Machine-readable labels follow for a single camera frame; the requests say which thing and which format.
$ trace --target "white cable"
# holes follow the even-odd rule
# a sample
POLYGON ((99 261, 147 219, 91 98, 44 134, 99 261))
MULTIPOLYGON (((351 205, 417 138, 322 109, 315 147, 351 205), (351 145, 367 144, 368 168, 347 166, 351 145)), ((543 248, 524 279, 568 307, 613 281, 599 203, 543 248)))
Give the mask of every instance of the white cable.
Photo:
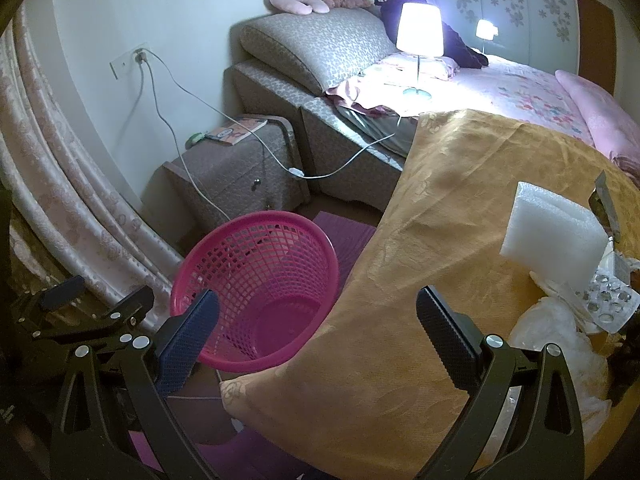
POLYGON ((167 398, 181 400, 222 400, 222 397, 185 397, 180 395, 170 395, 167 398))
POLYGON ((176 84, 176 86, 182 90, 183 92, 189 94, 191 97, 196 98, 198 101, 200 101, 202 104, 204 104, 205 106, 211 108, 213 111, 219 113, 220 115, 222 115, 223 117, 227 118, 229 121, 237 124, 238 126, 240 126, 241 128, 244 128, 248 133, 252 134, 252 136, 254 136, 256 139, 258 139, 262 145, 267 149, 267 151, 271 154, 271 156, 273 157, 273 159, 280 165, 280 167, 286 171, 287 173, 292 174, 293 176, 296 176, 298 178, 303 178, 305 180, 317 180, 320 178, 329 178, 330 176, 334 176, 336 173, 338 173, 339 171, 342 171, 344 168, 346 168, 349 164, 351 164, 362 152, 368 150, 371 146, 375 146, 376 144, 378 144, 379 142, 383 142, 387 139, 390 139, 391 137, 395 136, 395 134, 391 134, 387 137, 385 137, 384 139, 379 139, 376 142, 372 142, 371 144, 369 144, 368 146, 365 146, 364 148, 362 148, 358 153, 356 153, 355 155, 353 155, 345 164, 343 164, 340 168, 338 168, 337 170, 335 170, 333 173, 329 173, 326 175, 320 175, 320 176, 305 176, 305 173, 302 170, 299 170, 298 168, 287 168, 284 166, 284 164, 282 164, 279 160, 278 157, 275 156, 275 154, 271 151, 271 149, 267 146, 267 144, 253 131, 251 131, 249 128, 247 128, 246 126, 244 126, 244 124, 239 123, 238 121, 236 121, 233 117, 229 117, 227 114, 225 114, 224 112, 221 112, 220 110, 218 110, 216 107, 213 107, 212 105, 210 105, 209 103, 207 103, 205 100, 199 98, 196 94, 189 92, 184 86, 182 86, 180 83, 178 83, 175 80, 174 74, 171 72, 171 69, 169 69, 169 67, 167 66, 167 64, 164 62, 164 60, 158 56, 158 54, 156 54, 155 52, 149 50, 148 48, 141 48, 141 51, 144 50, 146 52, 148 52, 149 54, 151 54, 152 56, 154 56, 160 63, 162 63, 164 65, 164 67, 166 68, 167 72, 169 73, 169 76, 171 76, 171 79, 173 80, 173 82, 176 84))
POLYGON ((231 222, 231 217, 228 214, 226 214, 224 211, 222 211, 222 209, 220 209, 217 205, 215 205, 203 192, 201 192, 200 188, 198 188, 198 186, 196 185, 193 177, 191 176, 189 168, 187 168, 187 163, 184 161, 184 157, 182 156, 182 152, 180 151, 180 147, 178 146, 178 137, 175 135, 175 131, 174 131, 173 127, 171 126, 171 124, 169 124, 169 121, 167 121, 164 118, 164 116, 162 115, 162 113, 160 112, 160 108, 159 108, 159 105, 158 105, 158 94, 156 93, 156 79, 154 78, 154 71, 151 68, 151 65, 149 64, 148 60, 146 60, 146 55, 145 56, 140 56, 140 60, 143 61, 146 64, 147 68, 149 69, 149 74, 151 75, 151 88, 154 91, 154 101, 156 102, 156 112, 158 113, 158 117, 160 117, 162 119, 162 122, 164 124, 166 124, 166 126, 169 128, 169 130, 171 130, 172 136, 174 136, 175 149, 178 151, 178 156, 180 157, 180 160, 182 161, 182 165, 184 166, 184 171, 187 173, 187 176, 189 177, 189 180, 191 180, 191 184, 193 184, 193 188, 198 192, 198 194, 201 197, 203 197, 204 200, 206 200, 220 214, 222 214, 222 216, 224 216, 229 222, 231 222))

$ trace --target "lamp base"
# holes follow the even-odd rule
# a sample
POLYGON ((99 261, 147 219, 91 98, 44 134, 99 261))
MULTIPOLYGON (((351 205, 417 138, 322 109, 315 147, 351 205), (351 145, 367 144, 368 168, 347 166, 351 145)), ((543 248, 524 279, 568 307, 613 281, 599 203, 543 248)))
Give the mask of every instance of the lamp base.
POLYGON ((423 99, 431 99, 431 94, 424 90, 420 90, 419 88, 407 88, 404 92, 404 95, 412 95, 412 96, 420 96, 423 99))

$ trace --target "purple mat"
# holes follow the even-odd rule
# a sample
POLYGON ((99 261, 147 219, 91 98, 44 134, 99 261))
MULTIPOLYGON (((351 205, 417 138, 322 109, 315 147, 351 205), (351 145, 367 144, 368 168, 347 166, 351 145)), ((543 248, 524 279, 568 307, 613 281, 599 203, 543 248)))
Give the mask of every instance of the purple mat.
POLYGON ((332 215, 321 211, 314 219, 316 224, 331 240, 335 254, 338 256, 338 268, 340 269, 340 282, 338 293, 342 292, 344 284, 351 273, 351 269, 360 257, 360 253, 371 240, 376 228, 361 224, 341 216, 332 215))
MULTIPOLYGON (((335 249, 338 257, 342 292, 351 269, 376 228, 341 216, 321 211, 314 219, 335 249)), ((140 460, 162 471, 144 434, 130 432, 140 460)), ((231 441, 221 446, 197 445, 202 457, 224 480, 296 480, 312 467, 274 446, 256 431, 245 428, 231 441)))

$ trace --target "book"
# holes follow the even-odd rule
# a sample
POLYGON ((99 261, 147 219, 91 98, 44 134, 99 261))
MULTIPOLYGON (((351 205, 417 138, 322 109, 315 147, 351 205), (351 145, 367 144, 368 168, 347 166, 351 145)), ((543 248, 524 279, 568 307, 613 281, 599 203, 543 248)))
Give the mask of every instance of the book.
POLYGON ((249 137, 252 132, 257 132, 267 123, 267 119, 251 119, 244 118, 238 121, 242 126, 229 123, 221 128, 211 130, 207 135, 207 139, 216 140, 229 146, 237 144, 241 140, 249 137))

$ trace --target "white foam sheet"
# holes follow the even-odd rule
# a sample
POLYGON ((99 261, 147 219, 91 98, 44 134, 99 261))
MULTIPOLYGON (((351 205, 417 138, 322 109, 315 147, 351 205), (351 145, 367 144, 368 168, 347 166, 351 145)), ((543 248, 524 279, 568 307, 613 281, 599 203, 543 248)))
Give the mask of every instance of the white foam sheet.
POLYGON ((500 254, 546 280, 585 290, 608 241, 591 211, 520 182, 500 254))

